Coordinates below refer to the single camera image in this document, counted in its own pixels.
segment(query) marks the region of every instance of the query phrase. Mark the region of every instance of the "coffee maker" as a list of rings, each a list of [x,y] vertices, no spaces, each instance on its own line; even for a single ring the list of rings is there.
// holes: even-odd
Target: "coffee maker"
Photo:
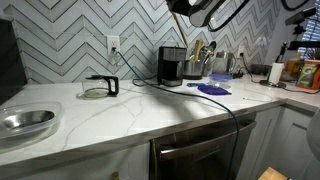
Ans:
[[[182,63],[186,59],[187,49],[179,47],[159,48],[158,83],[174,87],[182,85]]]

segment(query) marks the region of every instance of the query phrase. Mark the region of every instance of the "cabinet door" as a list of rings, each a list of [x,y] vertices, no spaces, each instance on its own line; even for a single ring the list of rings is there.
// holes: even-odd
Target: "cabinet door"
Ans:
[[[306,136],[311,118],[311,114],[306,115],[289,108],[282,109],[258,175],[267,167],[272,167],[287,177],[302,179],[314,159]]]
[[[46,170],[34,170],[23,180],[113,180],[112,173],[118,172],[120,180],[149,179],[149,143],[94,158],[80,159]]]
[[[257,164],[261,162],[261,156],[265,153],[266,146],[270,140],[272,129],[278,119],[281,108],[276,107],[269,110],[257,112],[255,121],[256,127],[252,130],[246,151],[244,153],[241,166],[237,175],[237,180],[256,179]]]

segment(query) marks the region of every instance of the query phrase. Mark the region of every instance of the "dishwasher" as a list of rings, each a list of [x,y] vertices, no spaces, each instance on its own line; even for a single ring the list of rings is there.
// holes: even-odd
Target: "dishwasher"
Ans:
[[[255,116],[237,117],[240,131],[230,179],[236,179]],[[149,180],[226,179],[236,133],[234,119],[226,119],[152,139]]]

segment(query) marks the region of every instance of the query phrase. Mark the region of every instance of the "white marble countertop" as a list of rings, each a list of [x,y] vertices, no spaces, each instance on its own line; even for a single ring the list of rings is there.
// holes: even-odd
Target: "white marble countertop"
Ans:
[[[186,86],[188,82],[207,83],[207,78],[184,80],[183,86],[170,89],[209,97],[235,113],[263,110],[287,102],[310,111],[315,111],[320,105],[320,93],[287,92],[252,83],[249,78],[230,81],[232,95],[227,96],[205,95],[196,87]],[[303,90],[290,84],[287,88]],[[225,110],[207,100],[172,95],[151,87],[136,87],[131,81],[120,81],[120,93],[116,98],[83,100],[76,97],[81,92],[81,83],[28,85],[3,104],[1,108],[58,101],[64,114],[54,135],[31,146],[0,154],[0,165],[61,152],[89,152],[99,148],[101,151],[112,150],[139,141],[146,142],[177,128],[192,128],[229,117]]]

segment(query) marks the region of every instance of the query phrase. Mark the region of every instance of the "purple mat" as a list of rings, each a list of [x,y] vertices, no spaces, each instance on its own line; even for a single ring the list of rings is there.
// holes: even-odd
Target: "purple mat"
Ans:
[[[221,87],[213,87],[212,85],[203,85],[203,86],[198,86],[199,91],[209,94],[209,95],[231,95],[227,90],[221,88]]]

